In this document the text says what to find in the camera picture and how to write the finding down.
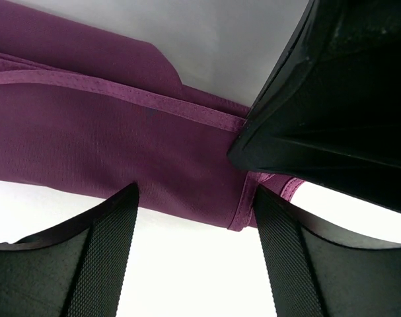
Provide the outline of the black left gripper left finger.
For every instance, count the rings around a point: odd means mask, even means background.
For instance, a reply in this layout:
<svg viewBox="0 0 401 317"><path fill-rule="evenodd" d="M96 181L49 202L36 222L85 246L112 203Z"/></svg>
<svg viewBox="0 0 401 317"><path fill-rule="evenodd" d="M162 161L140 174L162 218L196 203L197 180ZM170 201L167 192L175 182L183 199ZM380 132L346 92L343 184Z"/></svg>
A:
<svg viewBox="0 0 401 317"><path fill-rule="evenodd" d="M0 316L115 316L138 205L132 183L54 227L0 243Z"/></svg>

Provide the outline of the purple satin napkin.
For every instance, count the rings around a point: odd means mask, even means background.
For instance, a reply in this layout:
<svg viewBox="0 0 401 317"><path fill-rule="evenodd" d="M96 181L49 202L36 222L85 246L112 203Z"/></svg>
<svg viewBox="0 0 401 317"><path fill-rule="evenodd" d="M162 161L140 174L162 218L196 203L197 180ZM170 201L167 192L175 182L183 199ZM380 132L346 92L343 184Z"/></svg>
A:
<svg viewBox="0 0 401 317"><path fill-rule="evenodd" d="M0 180L140 205L239 231L259 185L302 180L235 168L247 107L183 85L154 45L0 1Z"/></svg>

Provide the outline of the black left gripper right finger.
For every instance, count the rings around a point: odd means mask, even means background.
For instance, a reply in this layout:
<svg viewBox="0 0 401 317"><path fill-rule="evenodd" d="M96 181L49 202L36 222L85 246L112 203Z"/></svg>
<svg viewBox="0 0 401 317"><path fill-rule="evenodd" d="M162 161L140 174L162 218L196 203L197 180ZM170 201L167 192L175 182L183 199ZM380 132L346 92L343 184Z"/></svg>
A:
<svg viewBox="0 0 401 317"><path fill-rule="evenodd" d="M259 187L254 214L278 316L401 316L401 244Z"/></svg>

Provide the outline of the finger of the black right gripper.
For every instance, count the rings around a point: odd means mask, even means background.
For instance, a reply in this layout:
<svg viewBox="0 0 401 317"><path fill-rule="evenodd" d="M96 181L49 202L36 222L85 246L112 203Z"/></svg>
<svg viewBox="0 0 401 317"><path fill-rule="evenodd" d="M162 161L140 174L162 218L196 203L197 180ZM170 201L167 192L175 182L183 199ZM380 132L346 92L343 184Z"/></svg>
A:
<svg viewBox="0 0 401 317"><path fill-rule="evenodd" d="M401 1L309 1L228 157L401 213Z"/></svg>

